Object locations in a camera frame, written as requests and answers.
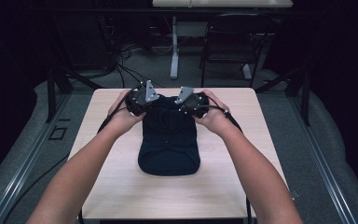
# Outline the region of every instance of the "forearm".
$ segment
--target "forearm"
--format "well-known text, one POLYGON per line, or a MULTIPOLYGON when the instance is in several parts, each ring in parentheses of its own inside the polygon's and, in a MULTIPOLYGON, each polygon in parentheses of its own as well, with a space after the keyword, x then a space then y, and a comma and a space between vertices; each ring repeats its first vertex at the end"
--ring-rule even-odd
POLYGON ((29 222, 75 222, 117 138, 105 129, 81 148, 48 184, 29 222))
POLYGON ((221 137, 259 222, 287 223, 288 219, 290 223, 300 222, 285 183, 267 158, 235 127, 221 137))

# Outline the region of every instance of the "hand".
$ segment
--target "hand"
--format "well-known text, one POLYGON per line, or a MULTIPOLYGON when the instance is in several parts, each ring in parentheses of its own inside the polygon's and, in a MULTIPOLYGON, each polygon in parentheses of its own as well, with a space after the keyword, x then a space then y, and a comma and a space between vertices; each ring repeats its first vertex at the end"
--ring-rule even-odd
MULTIPOLYGON (((112 114, 112 112, 115 110, 119 102, 126 96, 128 90, 122 91, 116 101, 110 106, 108 110, 108 115, 112 114)), ((114 129, 118 136, 121 136, 122 134, 129 131, 133 125, 141 121, 145 116, 145 113, 142 115, 136 117, 133 116, 128 109, 126 108, 125 102, 123 102, 120 107, 118 108, 118 111, 116 114, 112 117, 110 122, 106 125, 106 128, 114 129)))
MULTIPOLYGON (((223 102, 221 102, 211 91, 204 90, 205 95, 209 98, 209 105, 218 105, 223 109, 229 112, 229 108, 223 102)), ((223 133, 232 127, 235 127, 229 119, 226 118, 226 115, 222 111, 210 108, 206 116, 201 119, 194 117, 194 120, 203 126, 205 126, 209 131, 216 133, 219 136, 222 136, 223 133)))

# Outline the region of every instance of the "person's arm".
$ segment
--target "person's arm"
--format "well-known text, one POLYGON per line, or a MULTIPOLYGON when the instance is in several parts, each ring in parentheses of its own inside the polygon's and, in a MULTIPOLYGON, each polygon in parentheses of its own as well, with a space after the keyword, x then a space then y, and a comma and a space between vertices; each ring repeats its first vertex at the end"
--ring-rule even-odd
MULTIPOLYGON (((120 94, 109 113, 126 92, 120 94)), ((28 223, 75 223, 112 145, 144 116, 135 117, 125 108, 118 111, 53 177, 28 223)))
MULTIPOLYGON (((204 92, 229 111, 211 91, 204 92)), ((204 118, 195 118, 195 121, 219 135, 225 142, 258 223, 302 223, 289 190, 277 170, 223 112, 211 108, 204 118)))

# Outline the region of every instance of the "wooden table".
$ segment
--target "wooden table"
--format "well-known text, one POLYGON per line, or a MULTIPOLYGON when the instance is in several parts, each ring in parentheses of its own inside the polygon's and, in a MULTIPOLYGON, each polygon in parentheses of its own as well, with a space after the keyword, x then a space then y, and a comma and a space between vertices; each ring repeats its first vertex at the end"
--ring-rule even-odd
POLYGON ((154 7, 291 7, 292 0, 153 0, 154 7))
MULTIPOLYGON (((245 135, 272 162, 284 180, 260 105, 252 89, 210 89, 229 105, 245 135)), ((71 157, 97 133, 121 90, 94 92, 71 157)), ((165 96, 179 89, 157 89, 165 96)), ((182 219, 246 217, 245 193, 223 141, 197 124, 200 169, 194 175, 154 176, 138 166, 142 123, 121 136, 83 206, 89 219, 182 219)))

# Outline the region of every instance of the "gray metal clip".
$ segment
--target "gray metal clip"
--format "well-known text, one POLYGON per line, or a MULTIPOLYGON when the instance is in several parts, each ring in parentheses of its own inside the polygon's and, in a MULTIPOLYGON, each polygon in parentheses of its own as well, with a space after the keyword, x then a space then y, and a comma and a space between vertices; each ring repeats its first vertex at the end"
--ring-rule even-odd
POLYGON ((177 105, 182 104, 191 94, 193 94, 194 88, 191 87, 182 87, 178 98, 176 98, 175 103, 177 105))
POLYGON ((146 95, 145 95, 145 101, 148 103, 153 102, 159 98, 159 95, 156 93, 156 90, 154 89, 152 85, 152 81, 148 80, 146 82, 146 95))

